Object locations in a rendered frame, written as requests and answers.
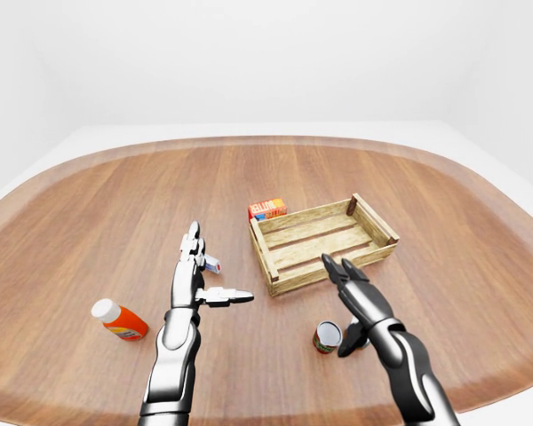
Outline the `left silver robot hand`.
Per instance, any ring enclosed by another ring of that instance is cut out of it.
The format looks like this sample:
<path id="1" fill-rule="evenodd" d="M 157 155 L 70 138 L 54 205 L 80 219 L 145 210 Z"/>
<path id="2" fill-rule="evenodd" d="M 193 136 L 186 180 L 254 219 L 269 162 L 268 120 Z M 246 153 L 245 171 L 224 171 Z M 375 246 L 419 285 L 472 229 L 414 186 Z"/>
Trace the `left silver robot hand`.
<path id="1" fill-rule="evenodd" d="M 250 291 L 223 287 L 204 288 L 206 246 L 200 231 L 199 222 L 194 220 L 182 237 L 180 257 L 171 285 L 171 307 L 197 309 L 201 304 L 228 307 L 230 304 L 253 301 L 254 295 Z"/>

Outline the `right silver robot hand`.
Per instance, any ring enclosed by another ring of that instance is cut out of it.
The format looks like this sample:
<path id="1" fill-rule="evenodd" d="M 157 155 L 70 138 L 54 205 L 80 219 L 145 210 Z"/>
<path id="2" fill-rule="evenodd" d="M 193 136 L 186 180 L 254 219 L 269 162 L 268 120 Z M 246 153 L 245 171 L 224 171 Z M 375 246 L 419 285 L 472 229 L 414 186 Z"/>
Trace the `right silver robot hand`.
<path id="1" fill-rule="evenodd" d="M 375 346 L 378 354 L 386 353 L 391 336 L 385 321 L 394 316 L 391 305 L 365 273 L 348 259 L 343 258 L 338 264 L 330 255 L 322 254 L 322 261 L 330 280 L 337 285 L 340 300 L 356 318 L 346 329 L 338 356 L 345 358 L 367 342 Z"/>

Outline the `wooden slat tray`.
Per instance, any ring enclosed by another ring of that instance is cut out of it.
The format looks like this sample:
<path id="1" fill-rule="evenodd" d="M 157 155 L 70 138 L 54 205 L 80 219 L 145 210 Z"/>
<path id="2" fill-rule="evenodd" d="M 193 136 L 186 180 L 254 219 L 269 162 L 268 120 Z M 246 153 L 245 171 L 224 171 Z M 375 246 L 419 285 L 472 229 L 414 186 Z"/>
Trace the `wooden slat tray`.
<path id="1" fill-rule="evenodd" d="M 288 215 L 252 218 L 250 235 L 270 296 L 326 279 L 323 254 L 362 267 L 385 259 L 400 240 L 358 193 Z"/>

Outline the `red and green tin can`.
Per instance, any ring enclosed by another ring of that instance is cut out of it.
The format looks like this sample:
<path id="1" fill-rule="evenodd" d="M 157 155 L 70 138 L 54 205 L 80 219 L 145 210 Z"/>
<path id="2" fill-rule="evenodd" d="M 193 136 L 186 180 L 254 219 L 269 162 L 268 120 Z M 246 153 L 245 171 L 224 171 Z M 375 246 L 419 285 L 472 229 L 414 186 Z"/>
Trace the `red and green tin can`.
<path id="1" fill-rule="evenodd" d="M 333 321 L 325 320 L 316 327 L 312 343 L 318 352 L 330 354 L 341 345 L 342 338 L 341 328 Z"/>

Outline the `orange bottle with white cap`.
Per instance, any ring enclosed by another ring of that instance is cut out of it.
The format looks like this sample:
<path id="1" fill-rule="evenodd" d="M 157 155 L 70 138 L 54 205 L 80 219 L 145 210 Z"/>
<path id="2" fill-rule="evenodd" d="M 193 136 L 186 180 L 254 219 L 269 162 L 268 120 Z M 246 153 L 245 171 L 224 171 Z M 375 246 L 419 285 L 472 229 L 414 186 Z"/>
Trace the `orange bottle with white cap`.
<path id="1" fill-rule="evenodd" d="M 91 315 L 124 341 L 140 340 L 148 331 L 148 325 L 143 319 L 109 298 L 97 301 L 91 308 Z"/>

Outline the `orange butter box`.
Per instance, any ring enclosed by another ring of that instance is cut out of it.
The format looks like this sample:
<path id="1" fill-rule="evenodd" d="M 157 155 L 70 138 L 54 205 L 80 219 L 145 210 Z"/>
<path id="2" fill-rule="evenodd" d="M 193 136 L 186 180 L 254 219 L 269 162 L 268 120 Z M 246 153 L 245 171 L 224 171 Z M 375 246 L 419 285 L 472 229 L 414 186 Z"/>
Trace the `orange butter box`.
<path id="1" fill-rule="evenodd" d="M 248 218 L 257 221 L 267 220 L 287 214 L 287 206 L 281 198 L 260 201 L 248 206 Z"/>

